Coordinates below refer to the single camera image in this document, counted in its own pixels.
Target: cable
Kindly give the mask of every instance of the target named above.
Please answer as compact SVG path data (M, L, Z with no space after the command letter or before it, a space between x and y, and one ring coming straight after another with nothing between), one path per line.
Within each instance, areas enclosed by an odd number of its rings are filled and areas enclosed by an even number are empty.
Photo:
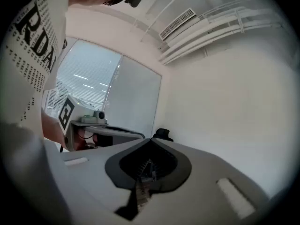
M79 134L78 134L78 132L76 131L76 134L80 137L80 138L82 138L82 139L90 139L91 137L93 137L94 136L94 134L92 135L92 136L90 136L90 137L81 137Z

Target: glass partition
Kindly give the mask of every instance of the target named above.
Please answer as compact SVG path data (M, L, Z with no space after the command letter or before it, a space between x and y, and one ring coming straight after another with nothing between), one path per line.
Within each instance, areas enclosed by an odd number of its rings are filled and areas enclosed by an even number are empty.
M151 137L161 76L124 56L111 84L104 112L110 126Z

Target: air vent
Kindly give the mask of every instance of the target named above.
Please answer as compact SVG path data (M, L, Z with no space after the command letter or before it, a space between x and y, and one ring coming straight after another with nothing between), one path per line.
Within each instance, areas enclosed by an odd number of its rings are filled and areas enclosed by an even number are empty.
M160 38L164 41L169 35L172 34L177 28L183 25L186 21L190 20L192 17L196 16L196 13L189 8L187 11L182 13L173 22L169 24L160 34Z

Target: ceiling light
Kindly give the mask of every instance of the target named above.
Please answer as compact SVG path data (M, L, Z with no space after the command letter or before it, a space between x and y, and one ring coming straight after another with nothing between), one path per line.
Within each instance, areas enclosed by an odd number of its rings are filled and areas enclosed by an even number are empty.
M86 86L86 87L89 87L89 88L93 88L93 87L90 87L90 86L88 86L88 85L85 85L85 84L83 84L83 86Z
M81 77L81 76L78 76L78 75L75 75L75 74L73 74L75 77L80 77L80 78L83 78L83 79L85 79L85 80L88 80L87 78L85 78L85 77Z

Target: window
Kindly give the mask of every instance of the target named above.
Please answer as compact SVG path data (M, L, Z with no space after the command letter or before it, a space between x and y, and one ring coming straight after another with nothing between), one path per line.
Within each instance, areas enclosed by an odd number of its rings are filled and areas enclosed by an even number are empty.
M77 39L66 52L57 73L56 89L48 95L46 113L58 118L68 94L101 110L121 54Z
M104 111L110 126L151 137L161 76L97 44L70 37L67 43L45 112L58 118L70 94Z

